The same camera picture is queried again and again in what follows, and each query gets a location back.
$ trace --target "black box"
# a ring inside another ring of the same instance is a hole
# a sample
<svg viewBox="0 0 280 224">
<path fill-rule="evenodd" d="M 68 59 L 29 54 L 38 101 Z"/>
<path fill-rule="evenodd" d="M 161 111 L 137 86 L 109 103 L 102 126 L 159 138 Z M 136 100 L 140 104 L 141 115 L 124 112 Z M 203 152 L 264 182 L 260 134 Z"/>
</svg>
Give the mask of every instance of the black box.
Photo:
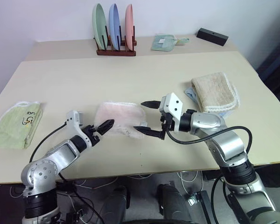
<svg viewBox="0 0 280 224">
<path fill-rule="evenodd" d="M 197 33 L 197 37 L 200 39 L 204 39 L 206 41 L 224 46 L 224 44 L 226 43 L 228 36 L 225 36 L 223 34 L 218 34 L 215 33 L 213 31 L 207 30 L 207 29 L 203 29 L 200 28 L 198 33 Z"/>
</svg>

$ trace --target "green towel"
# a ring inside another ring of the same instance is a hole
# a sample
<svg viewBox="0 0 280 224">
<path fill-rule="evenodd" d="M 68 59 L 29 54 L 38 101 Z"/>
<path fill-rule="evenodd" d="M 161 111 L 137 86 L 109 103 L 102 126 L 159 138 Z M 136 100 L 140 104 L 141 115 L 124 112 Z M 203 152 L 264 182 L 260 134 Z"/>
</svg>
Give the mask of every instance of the green towel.
<svg viewBox="0 0 280 224">
<path fill-rule="evenodd" d="M 41 117 L 38 102 L 19 102 L 6 111 L 0 119 L 0 148 L 27 148 Z"/>
<path fill-rule="evenodd" d="M 189 38 L 176 39 L 173 35 L 158 34 L 154 37 L 151 50 L 172 51 L 176 44 L 183 45 L 189 42 Z"/>
</svg>

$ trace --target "white wall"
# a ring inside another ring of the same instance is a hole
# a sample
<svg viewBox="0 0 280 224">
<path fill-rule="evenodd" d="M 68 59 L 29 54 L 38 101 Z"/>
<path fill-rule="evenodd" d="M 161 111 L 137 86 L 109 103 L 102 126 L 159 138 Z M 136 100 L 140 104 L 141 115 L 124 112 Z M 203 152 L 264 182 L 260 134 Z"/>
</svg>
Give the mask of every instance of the white wall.
<svg viewBox="0 0 280 224">
<path fill-rule="evenodd" d="M 93 0 L 0 0 L 0 92 L 34 40 L 92 38 Z M 112 0 L 101 0 L 106 17 Z M 229 36 L 256 69 L 280 43 L 280 0 L 121 0 L 133 4 L 136 36 L 194 34 L 200 27 Z"/>
</svg>

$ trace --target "beige table surface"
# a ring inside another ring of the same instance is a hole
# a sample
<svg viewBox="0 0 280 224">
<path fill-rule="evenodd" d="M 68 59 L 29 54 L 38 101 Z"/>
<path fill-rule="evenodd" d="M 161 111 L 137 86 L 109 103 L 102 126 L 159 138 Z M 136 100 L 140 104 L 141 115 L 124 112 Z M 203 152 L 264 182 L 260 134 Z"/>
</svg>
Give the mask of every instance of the beige table surface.
<svg viewBox="0 0 280 224">
<path fill-rule="evenodd" d="M 184 111 L 196 109 L 184 94 L 193 77 L 224 71 L 235 84 L 241 107 L 226 119 L 228 126 L 241 125 L 253 133 L 249 153 L 254 164 L 280 162 L 280 103 L 265 87 L 255 70 L 237 51 L 171 54 L 136 57 L 98 57 L 25 61 L 20 64 L 0 95 L 0 117 L 18 101 L 40 101 L 43 116 L 29 148 L 0 150 L 0 183 L 20 182 L 21 171 L 36 145 L 65 121 L 70 110 L 84 112 L 92 124 L 98 105 L 107 100 L 134 102 L 160 100 L 174 92 Z M 148 125 L 160 129 L 158 110 L 143 108 Z M 247 134 L 236 131 L 247 144 Z M 39 148 L 35 159 L 50 147 L 70 138 L 66 128 Z M 195 139 L 187 133 L 181 140 Z M 205 143 L 179 145 L 168 137 L 103 137 L 85 150 L 78 161 L 63 171 L 66 178 L 86 178 L 179 170 L 212 169 L 217 164 Z"/>
<path fill-rule="evenodd" d="M 177 35 L 176 37 L 189 38 L 190 41 L 184 45 L 175 46 L 170 52 L 150 50 L 152 42 L 154 40 L 154 37 L 152 36 L 138 37 L 137 46 L 135 47 L 136 56 L 222 52 L 237 50 L 236 46 L 229 39 L 224 46 L 220 46 L 197 38 L 195 37 L 195 35 Z M 94 40 L 36 42 L 29 55 L 26 57 L 25 61 L 110 57 L 98 56 L 96 53 L 96 47 L 97 46 Z"/>
</svg>

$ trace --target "black cable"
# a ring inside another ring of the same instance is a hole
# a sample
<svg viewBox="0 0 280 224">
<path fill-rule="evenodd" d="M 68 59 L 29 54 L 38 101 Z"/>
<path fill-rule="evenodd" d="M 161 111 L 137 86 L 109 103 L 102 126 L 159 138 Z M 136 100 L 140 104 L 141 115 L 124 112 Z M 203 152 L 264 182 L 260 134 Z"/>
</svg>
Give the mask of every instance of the black cable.
<svg viewBox="0 0 280 224">
<path fill-rule="evenodd" d="M 16 188 L 16 187 L 12 187 L 12 189 L 13 189 L 13 191 L 14 191 L 14 193 L 15 193 L 16 195 L 19 196 L 19 195 L 21 195 L 21 194 L 23 193 L 23 190 L 24 190 L 24 189 L 21 189 L 22 192 L 18 193 L 18 192 L 16 192 L 15 188 Z"/>
<path fill-rule="evenodd" d="M 252 133 L 251 133 L 251 131 L 250 131 L 248 128 L 246 128 L 246 127 L 244 127 L 244 126 L 228 127 L 228 128 L 226 128 L 226 129 L 223 129 L 223 130 L 221 130 L 221 131 L 218 131 L 218 132 L 216 132 L 216 133 L 214 133 L 214 134 L 211 134 L 211 135 L 209 135 L 209 136 L 206 136 L 206 137 L 204 137 L 204 138 L 197 139 L 197 140 L 192 140 L 192 141 L 180 141 L 180 140 L 176 139 L 175 137 L 173 137 L 173 136 L 171 135 L 171 133 L 170 133 L 170 131 L 169 131 L 168 128 L 166 128 L 166 133 L 167 133 L 167 135 L 169 136 L 169 138 L 171 138 L 171 139 L 172 139 L 173 141 L 175 141 L 176 143 L 179 143 L 179 144 L 182 144 L 182 145 L 190 145 L 190 144 L 194 144 L 194 143 L 198 143 L 198 142 L 202 142 L 202 141 L 211 139 L 211 138 L 213 138 L 213 137 L 215 137 L 215 136 L 217 136 L 217 135 L 220 135 L 220 134 L 223 134 L 223 133 L 225 133 L 225 132 L 228 132 L 228 131 L 231 131 L 231 130 L 235 130 L 235 129 L 243 129 L 243 130 L 245 130 L 245 131 L 248 133 L 248 135 L 249 135 L 249 141 L 248 141 L 248 145 L 247 145 L 247 149 L 246 149 L 246 152 L 248 153 L 248 152 L 250 151 L 250 147 L 251 147 L 251 144 L 252 144 Z"/>
<path fill-rule="evenodd" d="M 64 181 L 64 182 L 67 182 L 67 180 L 64 178 L 64 176 L 62 176 L 61 173 L 58 174 L 60 176 L 60 178 Z"/>
<path fill-rule="evenodd" d="M 89 198 L 87 198 L 87 197 L 81 197 L 81 198 L 90 201 L 92 207 L 94 208 L 94 203 L 93 203 L 93 201 L 92 201 L 91 199 L 89 199 Z M 92 219 L 93 215 L 94 215 L 94 212 L 92 211 L 92 214 L 91 214 L 90 218 L 88 219 L 88 221 L 85 221 L 85 222 L 88 223 L 88 222 Z"/>
<path fill-rule="evenodd" d="M 231 207 L 231 203 L 227 197 L 227 194 L 226 194 L 226 183 L 223 182 L 223 195 L 224 195 L 224 198 L 225 198 L 225 201 L 227 202 L 227 204 L 229 205 L 229 207 L 232 209 Z"/>
<path fill-rule="evenodd" d="M 216 213 L 215 213 L 215 208 L 214 208 L 214 193 L 215 193 L 215 188 L 216 188 L 216 185 L 218 183 L 218 181 L 220 180 L 220 178 L 222 177 L 223 175 L 220 175 L 214 182 L 213 184 L 213 187 L 211 188 L 211 195 L 210 195 L 210 206 L 211 206 L 211 212 L 213 213 L 213 217 L 214 217 L 214 220 L 215 220 L 215 223 L 216 224 L 219 224 L 218 220 L 217 220 L 217 217 L 216 217 Z"/>
<path fill-rule="evenodd" d="M 94 214 L 96 214 L 96 216 L 101 220 L 102 224 L 105 224 L 103 218 L 90 204 L 88 204 L 76 191 L 74 191 L 74 194 L 81 200 L 81 202 L 86 204 L 94 212 Z"/>
<path fill-rule="evenodd" d="M 271 166 L 271 165 L 272 165 L 272 164 L 262 165 L 262 166 L 254 167 L 254 169 L 255 169 L 255 170 L 257 170 L 257 169 L 262 169 L 262 168 L 264 168 L 264 167 L 269 167 L 269 166 Z"/>
<path fill-rule="evenodd" d="M 35 148 L 35 150 L 33 151 L 32 155 L 31 155 L 31 157 L 30 157 L 29 162 L 32 162 L 33 157 L 34 157 L 36 151 L 38 150 L 38 148 L 41 146 L 41 144 L 42 144 L 48 137 L 50 137 L 52 134 L 54 134 L 55 132 L 59 131 L 61 128 L 65 127 L 65 126 L 66 126 L 66 122 L 64 123 L 64 125 L 60 126 L 59 128 L 57 128 L 57 129 L 55 129 L 54 131 L 52 131 L 50 134 L 48 134 L 48 135 L 37 145 L 37 147 Z"/>
</svg>

